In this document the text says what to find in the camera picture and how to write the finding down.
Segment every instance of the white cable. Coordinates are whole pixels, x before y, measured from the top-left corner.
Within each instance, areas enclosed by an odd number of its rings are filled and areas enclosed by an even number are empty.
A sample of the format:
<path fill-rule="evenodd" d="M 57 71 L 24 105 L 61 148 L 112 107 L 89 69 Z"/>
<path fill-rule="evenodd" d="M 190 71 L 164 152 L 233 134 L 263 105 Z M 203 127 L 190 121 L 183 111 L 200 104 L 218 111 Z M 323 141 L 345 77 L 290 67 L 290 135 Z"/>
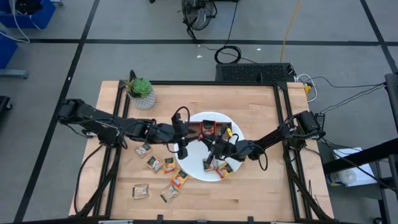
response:
<path fill-rule="evenodd" d="M 14 22 L 15 22 L 15 24 L 17 25 L 17 27 L 18 27 L 18 29 L 19 29 L 19 32 L 21 32 L 21 34 L 27 39 L 27 41 L 26 41 L 26 40 L 21 40 L 21 39 L 17 39 L 17 38 L 10 37 L 10 36 L 8 36 L 8 35 L 6 35 L 6 34 L 3 34 L 2 32 L 0 32 L 0 34 L 3 35 L 3 36 L 5 36 L 5 37 L 7 37 L 7 38 L 10 38 L 11 40 L 15 40 L 15 41 L 18 41 L 18 42 L 23 42 L 23 43 L 29 44 L 29 43 L 30 43 L 30 39 L 29 39 L 28 36 L 26 36 L 26 34 L 21 30 L 21 28 L 19 27 L 19 24 L 18 24 L 18 22 L 17 22 L 17 17 L 16 17 L 16 13 L 15 13 L 15 5 L 16 5 L 16 4 L 15 4 L 15 0 L 12 0 L 12 5 L 13 5 L 13 7 L 12 7 L 12 15 L 14 16 Z M 30 20 L 32 21 L 33 25 L 36 26 L 36 28 L 38 28 L 39 30 L 41 30 L 41 29 L 33 22 L 33 20 L 32 20 L 32 15 L 30 15 Z"/>
<path fill-rule="evenodd" d="M 317 96 L 318 96 L 318 91 L 317 91 L 317 88 L 315 87 L 314 82 L 312 81 L 312 78 L 311 78 L 309 75 L 307 75 L 307 74 L 301 74 L 301 75 L 299 75 L 296 79 L 298 80 L 298 79 L 299 79 L 300 77 L 302 77 L 302 76 L 306 76 L 306 77 L 310 80 L 310 82 L 312 83 L 313 89 L 315 90 L 315 96 L 314 96 L 314 98 L 312 98 L 311 100 L 307 100 L 307 102 L 309 103 L 309 102 L 314 101 L 314 100 L 317 98 Z"/>

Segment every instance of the yellow cable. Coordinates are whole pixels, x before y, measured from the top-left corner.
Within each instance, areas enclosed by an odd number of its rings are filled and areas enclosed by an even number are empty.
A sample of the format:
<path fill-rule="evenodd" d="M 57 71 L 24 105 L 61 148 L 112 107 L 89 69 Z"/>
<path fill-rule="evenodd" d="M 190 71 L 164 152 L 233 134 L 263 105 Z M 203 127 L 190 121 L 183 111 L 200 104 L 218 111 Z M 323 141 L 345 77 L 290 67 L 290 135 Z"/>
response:
<path fill-rule="evenodd" d="M 296 7 L 294 8 L 294 12 L 293 12 L 292 18 L 290 19 L 289 28 L 287 28 L 287 32 L 286 32 L 286 35 L 285 35 L 284 43 L 282 44 L 282 52 L 280 53 L 279 63 L 282 63 L 282 58 L 284 57 L 286 39 L 287 39 L 287 36 L 289 35 L 290 29 L 293 26 L 293 22 L 294 22 L 294 19 L 296 17 L 296 14 L 297 14 L 297 12 L 300 9 L 300 5 L 301 5 L 301 0 L 297 0 L 297 4 L 296 4 Z"/>

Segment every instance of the potted plant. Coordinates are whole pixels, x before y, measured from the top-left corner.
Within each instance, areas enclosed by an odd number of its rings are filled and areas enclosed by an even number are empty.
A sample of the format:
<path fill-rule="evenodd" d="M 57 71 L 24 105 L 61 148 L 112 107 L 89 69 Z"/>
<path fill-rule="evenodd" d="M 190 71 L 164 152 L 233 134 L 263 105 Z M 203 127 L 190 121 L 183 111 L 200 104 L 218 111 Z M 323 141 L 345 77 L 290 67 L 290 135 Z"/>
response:
<path fill-rule="evenodd" d="M 127 94 L 129 95 L 133 105 L 141 110 L 148 110 L 155 105 L 156 96 L 152 84 L 149 80 L 137 78 L 136 74 L 131 70 L 130 79 L 124 81 Z"/>

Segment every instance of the wooden table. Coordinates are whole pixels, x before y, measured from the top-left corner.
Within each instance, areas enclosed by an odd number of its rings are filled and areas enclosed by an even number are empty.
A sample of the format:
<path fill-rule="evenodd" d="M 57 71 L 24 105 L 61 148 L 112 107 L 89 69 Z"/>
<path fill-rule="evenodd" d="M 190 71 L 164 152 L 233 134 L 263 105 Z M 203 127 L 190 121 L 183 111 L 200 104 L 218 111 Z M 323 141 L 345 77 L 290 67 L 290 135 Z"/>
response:
<path fill-rule="evenodd" d="M 103 82 L 96 107 L 113 112 L 118 82 Z M 293 114 L 308 110 L 307 99 L 301 83 L 289 83 L 289 97 Z M 170 123 L 171 116 L 180 106 L 187 106 L 191 114 L 216 111 L 229 116 L 242 130 L 246 139 L 259 139 L 278 126 L 274 92 L 268 86 L 198 86 L 154 85 L 157 95 L 155 106 L 146 111 L 130 106 L 128 117 L 155 118 L 158 123 Z M 155 220 L 236 220 L 245 221 L 253 216 L 255 221 L 294 220 L 282 144 L 267 149 L 268 170 L 263 172 L 258 161 L 247 159 L 230 178 L 220 182 L 203 182 L 188 179 L 180 195 L 170 204 L 164 203 L 159 192 L 169 184 L 172 174 L 153 173 L 145 165 L 149 156 L 138 158 L 134 148 L 140 143 L 127 139 L 129 149 L 122 151 L 118 178 L 114 192 L 111 218 Z M 318 151 L 313 140 L 308 148 Z M 98 147 L 97 139 L 89 139 L 84 157 Z M 165 146 L 153 146 L 151 154 L 171 157 Z M 307 181 L 311 180 L 312 194 L 326 214 L 333 217 L 328 189 L 319 155 L 302 150 L 302 163 Z M 104 149 L 87 163 L 80 179 L 78 192 L 79 209 L 88 201 L 98 186 Z M 133 200 L 135 184 L 149 184 L 149 198 Z M 103 194 L 103 202 L 108 196 Z M 304 217 L 301 195 L 297 194 L 300 216 Z M 105 203 L 101 205 L 100 214 Z"/>

